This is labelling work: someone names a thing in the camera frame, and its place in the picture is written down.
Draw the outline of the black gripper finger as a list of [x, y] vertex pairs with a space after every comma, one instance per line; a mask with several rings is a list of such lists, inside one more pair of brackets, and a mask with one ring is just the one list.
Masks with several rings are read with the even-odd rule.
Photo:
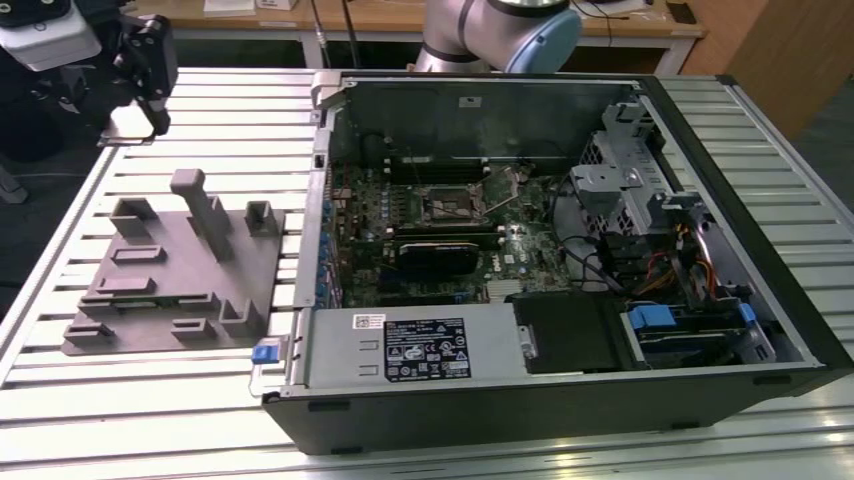
[[125, 52], [120, 50], [110, 63], [112, 101], [116, 107], [128, 106], [132, 101], [132, 68], [125, 59]]
[[152, 126], [152, 136], [170, 125], [165, 101], [177, 81], [177, 59], [170, 21], [161, 15], [136, 18], [129, 31], [129, 59], [134, 99]]

